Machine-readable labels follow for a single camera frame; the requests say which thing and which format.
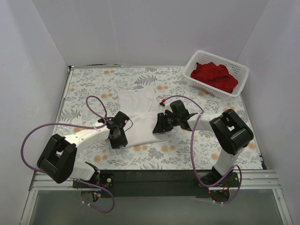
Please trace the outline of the white t shirt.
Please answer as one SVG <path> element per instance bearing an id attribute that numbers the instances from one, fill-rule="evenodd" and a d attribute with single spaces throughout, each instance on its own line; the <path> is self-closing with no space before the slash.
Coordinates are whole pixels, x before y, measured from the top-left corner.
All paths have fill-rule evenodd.
<path id="1" fill-rule="evenodd" d="M 120 90 L 118 99 L 119 111 L 125 113 L 133 122 L 133 125 L 128 124 L 124 127 L 128 142 L 127 148 L 168 139 L 166 133 L 153 134 L 158 113 L 162 112 L 153 87 L 139 90 Z"/>

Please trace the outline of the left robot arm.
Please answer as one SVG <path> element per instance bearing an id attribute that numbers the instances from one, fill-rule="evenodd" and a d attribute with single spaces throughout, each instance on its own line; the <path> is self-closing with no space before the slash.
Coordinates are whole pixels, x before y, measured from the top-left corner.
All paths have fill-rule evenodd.
<path id="1" fill-rule="evenodd" d="M 112 149 L 126 147 L 124 127 L 129 121 L 130 118 L 119 111 L 113 118 L 99 119 L 92 129 L 66 136 L 54 134 L 37 161 L 38 168 L 58 184 L 67 179 L 81 179 L 88 187 L 96 187 L 100 170 L 91 163 L 76 161 L 76 156 L 104 140 L 109 140 Z"/>

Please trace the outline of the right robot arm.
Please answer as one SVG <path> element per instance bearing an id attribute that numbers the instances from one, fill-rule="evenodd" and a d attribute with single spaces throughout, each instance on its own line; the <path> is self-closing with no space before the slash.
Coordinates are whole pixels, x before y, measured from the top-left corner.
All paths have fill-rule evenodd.
<path id="1" fill-rule="evenodd" d="M 189 113 L 181 100 L 176 100 L 169 105 L 162 100 L 160 106 L 163 112 L 157 114 L 157 123 L 153 129 L 154 134 L 172 131 L 174 127 L 191 131 L 191 144 L 195 131 L 212 131 L 217 138 L 221 153 L 211 171 L 199 177 L 194 163 L 193 151 L 191 150 L 192 168 L 199 184 L 203 187 L 223 186 L 229 181 L 229 175 L 236 167 L 236 160 L 240 153 L 253 140 L 254 134 L 249 126 L 232 109 L 226 110 L 221 115 L 203 115 L 202 113 Z"/>

